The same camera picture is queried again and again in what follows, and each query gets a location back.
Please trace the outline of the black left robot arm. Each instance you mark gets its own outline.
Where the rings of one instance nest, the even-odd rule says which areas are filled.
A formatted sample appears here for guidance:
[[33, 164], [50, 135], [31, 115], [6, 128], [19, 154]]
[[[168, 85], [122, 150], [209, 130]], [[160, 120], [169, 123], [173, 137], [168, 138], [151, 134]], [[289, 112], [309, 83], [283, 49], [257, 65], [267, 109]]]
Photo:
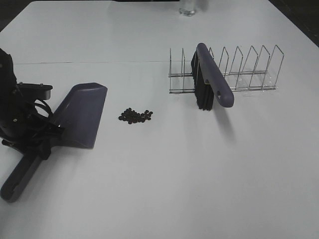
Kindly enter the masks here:
[[51, 140], [64, 131], [50, 120], [53, 112], [46, 100], [51, 85], [18, 83], [10, 54], [0, 52], [0, 136], [3, 144], [42, 160], [51, 154]]

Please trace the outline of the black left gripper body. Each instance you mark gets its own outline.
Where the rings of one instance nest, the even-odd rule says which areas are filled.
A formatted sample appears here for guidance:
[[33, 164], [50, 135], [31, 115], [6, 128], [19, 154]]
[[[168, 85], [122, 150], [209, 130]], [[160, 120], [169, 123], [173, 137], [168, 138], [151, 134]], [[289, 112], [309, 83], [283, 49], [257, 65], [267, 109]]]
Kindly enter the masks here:
[[25, 154], [38, 155], [38, 134], [48, 124], [53, 112], [44, 101], [26, 101], [11, 99], [0, 101], [0, 137], [9, 142], [20, 142], [25, 146]]

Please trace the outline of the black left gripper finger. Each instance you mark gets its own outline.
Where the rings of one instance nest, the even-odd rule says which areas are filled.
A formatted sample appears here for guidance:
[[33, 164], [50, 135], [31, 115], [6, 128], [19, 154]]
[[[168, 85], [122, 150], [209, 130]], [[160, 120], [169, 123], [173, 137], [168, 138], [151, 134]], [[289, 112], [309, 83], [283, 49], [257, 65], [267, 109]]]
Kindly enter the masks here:
[[54, 124], [48, 124], [39, 132], [37, 139], [40, 143], [37, 146], [37, 152], [42, 160], [47, 160], [51, 155], [51, 149], [60, 145], [63, 133], [64, 128]]
[[22, 154], [25, 154], [25, 146], [20, 142], [9, 142], [5, 139], [1, 141], [2, 145], [12, 148]]

